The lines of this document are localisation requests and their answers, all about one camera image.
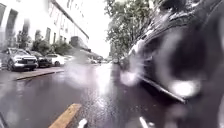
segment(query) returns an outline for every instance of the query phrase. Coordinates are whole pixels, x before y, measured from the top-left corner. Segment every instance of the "sidewalk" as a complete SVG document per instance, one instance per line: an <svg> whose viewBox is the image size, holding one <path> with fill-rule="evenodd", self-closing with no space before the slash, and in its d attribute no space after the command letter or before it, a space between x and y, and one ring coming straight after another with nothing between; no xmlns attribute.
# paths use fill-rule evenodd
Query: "sidewalk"
<svg viewBox="0 0 224 128"><path fill-rule="evenodd" d="M21 80L36 76L42 76L57 72L64 72L62 67L51 67L51 68L37 68L35 71L25 71L25 72L10 72L7 70L0 71L0 83L10 82L14 80Z"/></svg>

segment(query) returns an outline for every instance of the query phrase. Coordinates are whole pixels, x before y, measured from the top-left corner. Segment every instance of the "car hood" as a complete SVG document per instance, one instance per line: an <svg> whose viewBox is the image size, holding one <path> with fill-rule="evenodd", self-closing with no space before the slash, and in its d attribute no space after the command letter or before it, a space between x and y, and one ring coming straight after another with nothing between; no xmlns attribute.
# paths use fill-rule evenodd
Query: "car hood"
<svg viewBox="0 0 224 128"><path fill-rule="evenodd" d="M47 58L44 57L44 56L36 56L36 58L37 58L38 60L47 60Z"/></svg>
<svg viewBox="0 0 224 128"><path fill-rule="evenodd" d="M16 59L16 58L22 58L22 59L36 59L35 56L32 55L11 55L12 58Z"/></svg>

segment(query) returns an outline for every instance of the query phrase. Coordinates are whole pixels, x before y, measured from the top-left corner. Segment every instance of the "yellow road marking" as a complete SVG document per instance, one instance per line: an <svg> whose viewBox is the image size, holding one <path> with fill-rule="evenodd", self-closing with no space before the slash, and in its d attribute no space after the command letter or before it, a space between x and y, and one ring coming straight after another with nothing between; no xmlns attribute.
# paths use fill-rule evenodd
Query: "yellow road marking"
<svg viewBox="0 0 224 128"><path fill-rule="evenodd" d="M66 128L80 109L81 104L72 104L64 111L49 128Z"/></svg>

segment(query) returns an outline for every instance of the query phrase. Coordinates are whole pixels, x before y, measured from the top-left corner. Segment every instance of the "curb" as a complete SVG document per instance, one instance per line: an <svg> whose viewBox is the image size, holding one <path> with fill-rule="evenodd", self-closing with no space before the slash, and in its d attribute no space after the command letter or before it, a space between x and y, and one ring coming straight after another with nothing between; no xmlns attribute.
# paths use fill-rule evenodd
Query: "curb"
<svg viewBox="0 0 224 128"><path fill-rule="evenodd" d="M54 73L61 73L61 72L64 72L64 71L52 71L52 72L46 72L46 73L41 73L41 74L36 74L36 75L29 75L29 76L24 76L24 77L17 77L13 81L23 80L23 79L33 78L33 77L38 77L38 76L44 76L44 75L49 75L49 74L54 74Z"/></svg>
<svg viewBox="0 0 224 128"><path fill-rule="evenodd" d="M81 104L70 105L48 128L67 128L81 106Z"/></svg>

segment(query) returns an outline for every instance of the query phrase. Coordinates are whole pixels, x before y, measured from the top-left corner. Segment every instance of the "wet road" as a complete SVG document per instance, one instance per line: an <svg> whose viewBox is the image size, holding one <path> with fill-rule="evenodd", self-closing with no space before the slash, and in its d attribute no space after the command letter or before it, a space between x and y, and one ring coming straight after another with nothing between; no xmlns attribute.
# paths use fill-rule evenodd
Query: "wet road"
<svg viewBox="0 0 224 128"><path fill-rule="evenodd" d="M126 87L108 82L110 74L105 70L108 67L101 67L103 70L97 69L98 76L94 74L97 77L91 75L95 68L78 72L79 79L80 73L85 76L80 81L65 72L2 84L0 112L10 128L48 127L72 103L82 104L72 127L82 118L88 120L89 128L141 128L141 116L156 128L164 128L167 120L173 120L168 99L142 86ZM186 108L175 108L175 113L189 111L187 118L179 121L181 128L213 128L218 124L223 86L210 85L222 83L224 74L218 71L216 75L215 81L205 85L203 95L189 101Z"/></svg>

